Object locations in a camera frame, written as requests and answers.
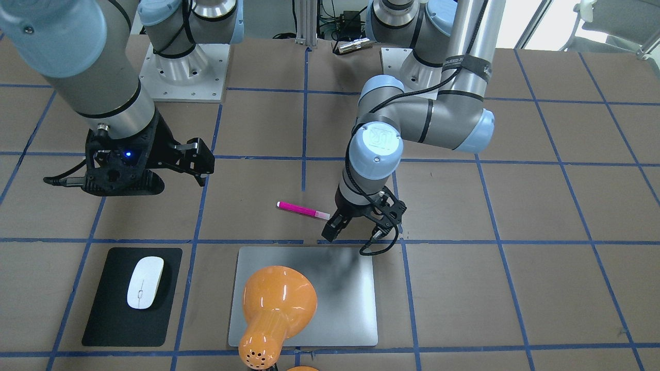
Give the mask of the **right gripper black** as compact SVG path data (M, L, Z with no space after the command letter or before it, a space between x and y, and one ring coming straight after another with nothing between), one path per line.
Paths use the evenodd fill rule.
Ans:
M158 111L139 132L139 149L142 151L139 172L167 168L193 176L204 187L208 176L215 171L215 157L203 139L195 137L180 145Z

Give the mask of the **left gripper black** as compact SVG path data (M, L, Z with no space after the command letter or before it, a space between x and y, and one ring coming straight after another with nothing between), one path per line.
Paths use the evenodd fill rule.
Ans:
M325 224L321 233L321 236L328 242L335 241L351 220L356 217L365 216L369 211L368 205L356 205L348 200L338 200L336 205L337 211L335 211L332 218Z

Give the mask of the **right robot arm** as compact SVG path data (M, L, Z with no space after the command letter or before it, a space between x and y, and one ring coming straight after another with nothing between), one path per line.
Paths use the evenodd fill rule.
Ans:
M193 176L215 170L203 139L174 139L142 78L126 56L134 19L170 85L194 85L212 65L203 44L238 44L241 1L2 1L2 31L19 56L89 124L85 159L43 181L99 196L155 195L155 169Z

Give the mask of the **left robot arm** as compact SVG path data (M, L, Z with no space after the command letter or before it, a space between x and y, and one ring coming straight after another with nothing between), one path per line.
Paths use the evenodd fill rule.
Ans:
M480 153L493 135L484 107L504 1L371 1L368 38L408 47L398 75L363 86L335 202L321 235L333 241L356 217L374 224L371 240L400 224L405 204L386 187L405 141Z

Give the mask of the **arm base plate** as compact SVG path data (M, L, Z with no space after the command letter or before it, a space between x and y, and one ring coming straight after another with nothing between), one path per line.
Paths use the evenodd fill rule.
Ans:
M229 44L198 44L187 56L168 59L146 52L139 73L142 87L161 103L221 103Z
M441 82L442 68L420 63L410 48L381 48L383 73L400 80L405 92L422 91Z

